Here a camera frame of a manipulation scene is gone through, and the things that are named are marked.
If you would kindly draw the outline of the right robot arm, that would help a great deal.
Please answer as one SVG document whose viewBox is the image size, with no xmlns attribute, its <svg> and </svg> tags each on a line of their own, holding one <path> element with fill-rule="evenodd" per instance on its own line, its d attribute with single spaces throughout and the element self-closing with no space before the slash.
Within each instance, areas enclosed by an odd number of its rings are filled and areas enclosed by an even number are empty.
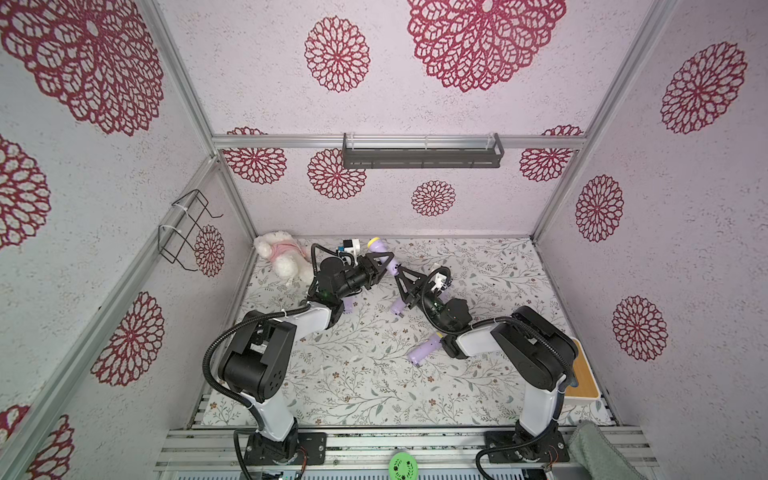
<svg viewBox="0 0 768 480">
<path fill-rule="evenodd" d="M 475 321 L 468 302 L 441 299 L 451 283 L 450 269 L 439 266 L 423 274 L 398 265 L 389 269 L 400 299 L 392 306 L 396 314 L 419 309 L 435 329 L 427 341 L 408 353 L 419 367 L 441 349 L 453 359 L 465 360 L 501 352 L 526 382 L 522 413 L 512 430 L 485 437 L 485 448 L 475 456 L 479 474 L 491 475 L 482 466 L 484 458 L 497 462 L 544 462 L 553 465 L 570 456 L 558 420 L 568 387 L 578 379 L 574 363 L 579 356 L 575 341 L 528 306 L 509 315 Z"/>
</svg>

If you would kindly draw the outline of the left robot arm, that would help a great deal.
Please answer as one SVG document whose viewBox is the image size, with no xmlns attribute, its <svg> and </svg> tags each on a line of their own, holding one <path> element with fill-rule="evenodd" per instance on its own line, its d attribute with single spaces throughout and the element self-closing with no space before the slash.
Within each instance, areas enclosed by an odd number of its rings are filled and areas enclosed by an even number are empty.
<svg viewBox="0 0 768 480">
<path fill-rule="evenodd" d="M 288 373 L 294 343 L 332 328 L 345 310 L 344 300 L 371 289 L 394 264 L 391 252 L 353 257 L 311 245 L 328 256 L 311 256 L 313 279 L 299 307 L 270 313 L 246 314 L 220 334 L 202 359 L 203 377 L 211 388 L 241 404 L 256 420 L 252 430 L 233 432 L 238 464 L 249 477 L 240 437 L 248 437 L 250 458 L 258 464 L 289 464 L 297 456 L 304 466 L 310 454 L 301 444 L 297 418 L 279 394 Z"/>
</svg>

